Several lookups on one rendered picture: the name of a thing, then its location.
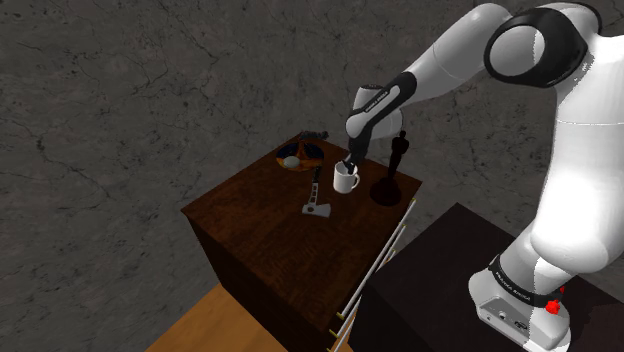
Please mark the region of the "white mug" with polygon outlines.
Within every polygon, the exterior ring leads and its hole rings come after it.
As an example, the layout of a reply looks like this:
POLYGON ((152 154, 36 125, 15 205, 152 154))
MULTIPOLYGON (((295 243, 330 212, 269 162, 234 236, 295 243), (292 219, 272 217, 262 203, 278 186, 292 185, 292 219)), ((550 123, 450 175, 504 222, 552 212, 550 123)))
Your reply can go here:
POLYGON ((334 166, 333 188, 340 194, 349 194, 360 183, 359 169, 357 166, 349 168, 343 161, 339 161, 334 166))

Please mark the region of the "black statuette figure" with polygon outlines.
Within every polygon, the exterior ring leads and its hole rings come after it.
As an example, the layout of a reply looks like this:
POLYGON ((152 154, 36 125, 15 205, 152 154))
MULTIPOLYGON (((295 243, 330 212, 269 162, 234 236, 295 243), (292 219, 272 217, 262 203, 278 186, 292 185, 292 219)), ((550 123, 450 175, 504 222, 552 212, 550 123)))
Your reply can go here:
POLYGON ((403 155, 409 149, 409 141, 406 139, 406 132, 401 130, 399 135, 392 140, 392 153, 390 156, 387 175, 372 185, 370 197, 377 204, 382 206, 394 206, 401 200, 401 190, 395 180, 397 168, 403 155))

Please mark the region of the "dark plate with orange pattern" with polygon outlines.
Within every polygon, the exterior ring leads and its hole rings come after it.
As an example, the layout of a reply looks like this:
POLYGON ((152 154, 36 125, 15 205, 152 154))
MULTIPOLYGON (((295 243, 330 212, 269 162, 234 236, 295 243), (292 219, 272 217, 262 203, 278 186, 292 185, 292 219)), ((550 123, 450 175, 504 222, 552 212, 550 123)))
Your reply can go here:
POLYGON ((312 170, 317 166, 321 166, 323 164, 323 160, 323 150, 309 140, 287 144, 276 153, 277 163, 286 170, 294 172, 312 170), (297 156, 301 160, 300 166, 295 169, 287 169, 283 166, 283 159, 291 155, 297 156))

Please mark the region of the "dark brown chest of drawers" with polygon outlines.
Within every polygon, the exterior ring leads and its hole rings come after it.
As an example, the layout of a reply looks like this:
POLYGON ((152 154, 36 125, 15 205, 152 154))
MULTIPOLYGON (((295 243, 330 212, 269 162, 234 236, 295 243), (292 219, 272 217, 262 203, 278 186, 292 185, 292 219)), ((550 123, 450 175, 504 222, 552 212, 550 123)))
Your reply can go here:
POLYGON ((314 139, 324 152, 318 204, 329 218, 304 215, 313 171, 281 167, 270 152, 183 208, 222 286, 287 352, 329 352, 366 280, 404 228, 421 183, 397 173, 402 197, 376 204, 371 186, 386 166, 364 160, 360 183, 333 188, 345 149, 314 139))

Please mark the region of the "dark robot stand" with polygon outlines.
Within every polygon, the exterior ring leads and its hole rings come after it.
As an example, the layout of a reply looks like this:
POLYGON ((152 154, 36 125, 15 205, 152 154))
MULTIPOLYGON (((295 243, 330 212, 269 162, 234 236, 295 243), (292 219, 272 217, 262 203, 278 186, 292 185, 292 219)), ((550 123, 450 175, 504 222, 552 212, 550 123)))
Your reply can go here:
MULTIPOLYGON (((482 322, 468 290, 513 236, 461 204, 373 274, 348 343, 354 352, 526 352, 482 322)), ((624 303, 580 277, 565 287, 568 352, 624 352, 624 303)))

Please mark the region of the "black-handled grey spatula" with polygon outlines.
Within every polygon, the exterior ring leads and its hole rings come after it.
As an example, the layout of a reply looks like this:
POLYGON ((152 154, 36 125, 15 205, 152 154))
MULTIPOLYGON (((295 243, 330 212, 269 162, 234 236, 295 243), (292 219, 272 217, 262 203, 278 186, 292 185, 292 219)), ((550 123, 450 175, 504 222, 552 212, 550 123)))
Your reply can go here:
POLYGON ((312 179, 312 188, 310 192, 310 196, 308 202, 303 205, 302 213, 304 215, 313 215, 324 218, 329 218, 331 214, 331 205, 329 203, 326 204, 318 204, 318 193, 319 193, 319 177, 322 171, 321 166, 317 166, 315 168, 314 176, 312 179))

